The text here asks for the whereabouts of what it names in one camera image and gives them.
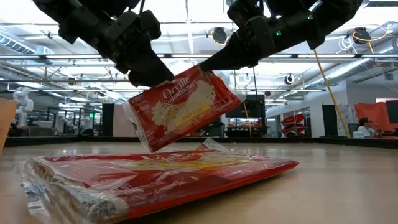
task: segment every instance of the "black robotic arm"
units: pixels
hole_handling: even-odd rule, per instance
[[[79,37],[116,68],[129,74],[134,86],[155,86],[174,75],[150,46],[161,36],[160,23],[151,11],[132,11],[140,0],[34,0],[37,7],[57,21],[59,35],[69,43]],[[263,14],[267,4],[272,16]],[[235,0],[228,10],[238,30],[225,48],[200,64],[202,70],[253,67],[262,58],[307,41],[315,49],[325,36],[349,21],[362,0]]]

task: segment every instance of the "wooden table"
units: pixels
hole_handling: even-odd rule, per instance
[[[174,144],[165,150],[193,149]],[[294,170],[256,184],[125,223],[398,223],[398,150],[323,144],[225,144],[249,154],[297,159]],[[13,147],[0,157],[0,223],[40,223],[29,215],[17,160],[63,154],[146,153],[138,143]]]

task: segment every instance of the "plastic bag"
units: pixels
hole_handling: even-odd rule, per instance
[[[213,72],[194,66],[125,103],[143,145],[151,152],[167,146],[237,107],[233,93]]]
[[[117,223],[191,202],[297,164],[232,154],[209,139],[194,151],[35,157],[20,164],[20,173],[31,214],[51,224],[94,224]]]

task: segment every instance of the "orville redenbacher label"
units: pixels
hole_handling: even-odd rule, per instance
[[[193,87],[196,82],[189,83],[189,77],[180,79],[173,88],[168,88],[163,91],[165,101],[162,102],[163,106],[170,106],[176,99],[183,96]]]

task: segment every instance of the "woman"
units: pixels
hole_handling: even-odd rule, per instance
[[[364,133],[365,138],[379,138],[381,134],[381,130],[377,129],[376,131],[373,130],[372,128],[372,121],[369,120],[369,118],[361,118],[359,120],[359,125],[358,127],[359,132]]]

